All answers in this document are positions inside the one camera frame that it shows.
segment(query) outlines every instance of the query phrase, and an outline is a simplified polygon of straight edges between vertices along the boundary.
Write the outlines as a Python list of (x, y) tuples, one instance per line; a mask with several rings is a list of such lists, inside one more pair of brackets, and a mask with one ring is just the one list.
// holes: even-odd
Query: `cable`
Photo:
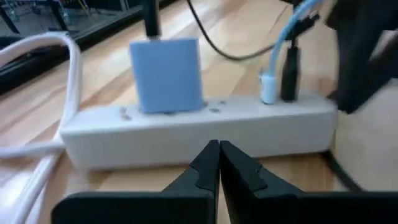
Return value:
[(334, 173), (337, 178), (340, 179), (341, 183), (350, 191), (353, 192), (363, 192), (364, 189), (360, 187), (352, 177), (350, 177), (347, 172), (340, 166), (334, 157), (333, 153), (329, 150), (321, 153), (322, 158), (325, 160), (329, 169)]
[(60, 149), (65, 148), (59, 135), (59, 129), (78, 111), (81, 96), (82, 66), (80, 59), (80, 49), (78, 48), (77, 44), (74, 43), (74, 41), (67, 35), (58, 32), (49, 32), (46, 34), (26, 37), (25, 39), (9, 45), (0, 51), (0, 67), (2, 67), (22, 54), (30, 52), (31, 50), (39, 47), (45, 47), (49, 45), (67, 45), (69, 49), (70, 64), (65, 105), (59, 127), (53, 140), (21, 147), (0, 147), (0, 151), (2, 152), (0, 155), (1, 158), (15, 157), (20, 155), (26, 156), (27, 154), (31, 154), (33, 152), (36, 153), (39, 151), (52, 152), (41, 159), (35, 168), (32, 177), (29, 179), (28, 183), (23, 189), (21, 196), (17, 200), (14, 213), (11, 217), (10, 223), (12, 224), (20, 224), (25, 222), (34, 202), (39, 196), (39, 193), (42, 191), (43, 186), (45, 185), (49, 175), (51, 174), (51, 171), (55, 167), (63, 151)]
[(323, 0), (306, 0), (302, 2), (299, 6), (297, 6), (293, 15), (289, 18), (286, 26), (279, 33), (278, 39), (275, 43), (275, 47), (272, 49), (271, 57), (269, 60), (269, 66), (268, 66), (268, 74), (270, 75), (275, 74), (275, 65), (278, 59), (280, 48), (282, 47), (282, 44), (284, 43), (286, 37), (289, 35), (294, 25), (296, 25), (296, 23), (300, 20), (302, 14), (307, 12), (314, 4), (322, 1)]
[(190, 8), (190, 10), (191, 10), (191, 12), (192, 12), (197, 24), (198, 24), (198, 26), (199, 26), (199, 29), (201, 30), (203, 36), (205, 37), (207, 42), (210, 44), (211, 48), (213, 48), (221, 56), (223, 56), (223, 57), (225, 57), (227, 59), (233, 60), (233, 61), (242, 61), (242, 60), (247, 60), (247, 59), (250, 59), (250, 58), (254, 58), (254, 57), (258, 57), (260, 55), (263, 55), (263, 54), (267, 53), (268, 51), (270, 51), (274, 47), (274, 44), (272, 44), (270, 46), (264, 47), (263, 49), (261, 49), (261, 50), (259, 50), (257, 52), (254, 52), (254, 53), (248, 54), (248, 55), (242, 55), (242, 56), (234, 56), (234, 55), (230, 55), (230, 54), (227, 54), (227, 53), (223, 52), (222, 50), (220, 50), (213, 43), (213, 41), (211, 41), (209, 35), (207, 34), (205, 28), (203, 27), (203, 24), (201, 23), (201, 21), (199, 19), (199, 16), (198, 16), (196, 10), (193, 8), (192, 1), (191, 0), (187, 0), (187, 3), (188, 3), (188, 6), (189, 6), (189, 8)]

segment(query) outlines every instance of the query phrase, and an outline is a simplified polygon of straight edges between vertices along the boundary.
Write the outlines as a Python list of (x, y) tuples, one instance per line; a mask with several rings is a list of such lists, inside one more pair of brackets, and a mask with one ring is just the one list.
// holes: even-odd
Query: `plug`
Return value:
[(286, 61), (282, 71), (280, 97), (285, 102), (297, 100), (299, 88), (297, 82), (300, 76), (300, 49), (293, 45), (287, 50)]
[(260, 98), (264, 104), (273, 105), (276, 102), (276, 79), (275, 75), (265, 72), (260, 75)]

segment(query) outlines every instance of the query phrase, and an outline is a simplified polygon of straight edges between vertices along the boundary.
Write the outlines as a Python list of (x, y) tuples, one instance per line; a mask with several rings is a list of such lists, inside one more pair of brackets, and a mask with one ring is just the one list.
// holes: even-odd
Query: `white cable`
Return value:
[(305, 12), (310, 10), (314, 4), (316, 4), (318, 2), (322, 2), (322, 1), (323, 0), (306, 0), (306, 1), (302, 2), (295, 9), (293, 15), (289, 18), (289, 20), (287, 21), (287, 24), (282, 29), (282, 31), (279, 33), (278, 39), (277, 39), (275, 46), (271, 52), (268, 70), (265, 73), (261, 74), (261, 76), (260, 76), (260, 81), (261, 81), (260, 98), (265, 104), (272, 105), (276, 102), (276, 98), (277, 98), (276, 83), (277, 82), (275, 79), (275, 66), (276, 66), (276, 61), (278, 59), (280, 48), (282, 47), (282, 44), (284, 43), (287, 35), (292, 30), (294, 25), (296, 25), (296, 23), (299, 21), (301, 16)]
[(33, 35), (22, 39), (0, 51), (0, 67), (20, 55), (34, 50), (38, 47), (49, 45), (66, 45), (69, 49), (70, 64), (67, 81), (67, 94), (63, 107), (63, 114), (59, 127), (52, 141), (31, 144), (22, 147), (0, 147), (0, 158), (10, 158), (16, 156), (26, 156), (36, 153), (51, 152), (39, 162), (32, 177), (29, 179), (21, 196), (17, 200), (14, 213), (11, 217), (12, 224), (24, 223), (34, 202), (43, 189), (51, 171), (55, 167), (62, 150), (65, 147), (59, 136), (59, 129), (71, 117), (73, 117), (79, 108), (81, 95), (81, 74), (82, 66), (80, 59), (80, 49), (74, 41), (63, 33), (49, 32), (46, 34)]

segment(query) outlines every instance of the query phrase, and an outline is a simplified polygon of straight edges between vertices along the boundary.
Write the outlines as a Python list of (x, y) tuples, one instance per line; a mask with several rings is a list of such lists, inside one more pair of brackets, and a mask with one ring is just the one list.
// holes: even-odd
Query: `black cable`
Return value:
[(249, 54), (249, 55), (243, 55), (243, 56), (234, 56), (234, 55), (229, 55), (225, 52), (223, 52), (222, 50), (220, 50), (214, 43), (213, 41), (211, 41), (210, 37), (208, 36), (205, 28), (203, 27), (203, 24), (201, 23), (199, 16), (196, 12), (196, 10), (193, 8), (192, 2), (191, 0), (187, 0), (188, 6), (199, 26), (199, 29), (201, 30), (203, 36), (205, 36), (205, 39), (207, 40), (207, 42), (210, 44), (210, 46), (217, 52), (219, 53), (221, 56), (230, 59), (230, 60), (234, 60), (234, 61), (242, 61), (242, 60), (247, 60), (250, 58), (254, 58), (254, 57), (258, 57), (260, 55), (263, 55), (265, 53), (267, 53), (268, 51), (272, 50), (272, 48), (274, 48), (274, 44), (267, 46), (257, 52), (254, 52), (253, 54)]
[(322, 157), (324, 158), (329, 169), (334, 173), (337, 178), (340, 179), (341, 183), (352, 192), (364, 192), (365, 190), (360, 187), (352, 177), (347, 174), (347, 172), (340, 166), (334, 157), (333, 153), (330, 150), (322, 153)]

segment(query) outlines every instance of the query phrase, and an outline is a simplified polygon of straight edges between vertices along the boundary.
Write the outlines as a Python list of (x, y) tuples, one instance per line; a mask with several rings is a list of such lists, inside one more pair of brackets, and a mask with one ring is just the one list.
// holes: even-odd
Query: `white plug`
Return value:
[(276, 102), (276, 79), (275, 76), (269, 72), (264, 72), (260, 75), (260, 98), (261, 101), (267, 105), (273, 105)]

